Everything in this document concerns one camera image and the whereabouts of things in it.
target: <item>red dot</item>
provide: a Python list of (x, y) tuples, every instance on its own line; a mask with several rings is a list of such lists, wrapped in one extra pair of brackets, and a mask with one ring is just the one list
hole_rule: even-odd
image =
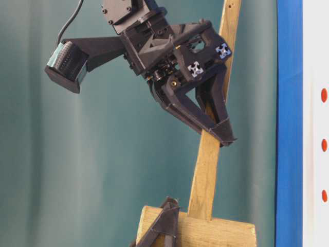
[(327, 191), (325, 191), (325, 190), (322, 191), (322, 200), (324, 202), (327, 202), (328, 201)]
[(323, 152), (327, 151), (328, 143), (327, 143), (327, 140), (326, 139), (323, 139), (322, 140), (321, 147), (322, 147), (322, 151)]
[(322, 89), (321, 91), (321, 100), (323, 103), (325, 103), (328, 99), (328, 92), (327, 89)]

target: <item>teal backdrop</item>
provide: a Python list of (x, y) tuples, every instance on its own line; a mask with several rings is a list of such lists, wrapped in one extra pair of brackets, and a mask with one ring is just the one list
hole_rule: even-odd
[[(43, 72), (78, 1), (0, 1), (0, 246), (128, 246), (144, 205), (166, 196), (187, 211), (200, 136), (163, 111), (119, 58), (74, 95)], [(223, 1), (158, 0), (171, 24)], [(65, 37), (113, 36), (101, 1), (86, 0)], [(234, 145), (221, 152), (213, 216), (251, 222), (274, 246), (276, 1), (241, 8), (228, 110)]]

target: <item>wooden pole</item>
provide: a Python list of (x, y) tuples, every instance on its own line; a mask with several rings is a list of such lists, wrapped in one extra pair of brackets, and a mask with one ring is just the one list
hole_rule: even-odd
[[(220, 35), (226, 40), (234, 54), (236, 30), (242, 0), (225, 0)], [(233, 56), (227, 60), (228, 68), (224, 82), (227, 99)], [(194, 171), (188, 213), (179, 213), (177, 247), (254, 247), (257, 246), (255, 226), (228, 220), (213, 219), (212, 205), (215, 196), (217, 164), (220, 143), (203, 131)], [(137, 242), (149, 229), (161, 212), (160, 208), (145, 206), (138, 226)], [(153, 244), (163, 247), (161, 236)]]
[[(220, 27), (220, 36), (232, 50), (232, 57), (226, 62), (227, 73), (224, 80), (224, 96), (227, 99), (230, 85), (237, 25), (242, 0), (225, 0)], [(211, 220), (212, 204), (215, 196), (217, 164), (220, 154), (220, 143), (211, 134), (202, 131), (199, 153), (195, 165), (188, 216)]]

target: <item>wooden block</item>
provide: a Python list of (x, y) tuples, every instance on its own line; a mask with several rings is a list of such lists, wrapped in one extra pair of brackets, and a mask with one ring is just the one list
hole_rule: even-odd
[[(161, 208), (143, 208), (137, 242), (161, 212)], [(152, 247), (163, 247), (164, 237), (159, 237)], [(254, 247), (257, 246), (255, 227), (252, 224), (229, 220), (211, 221), (188, 217), (180, 212), (178, 219), (177, 247)]]

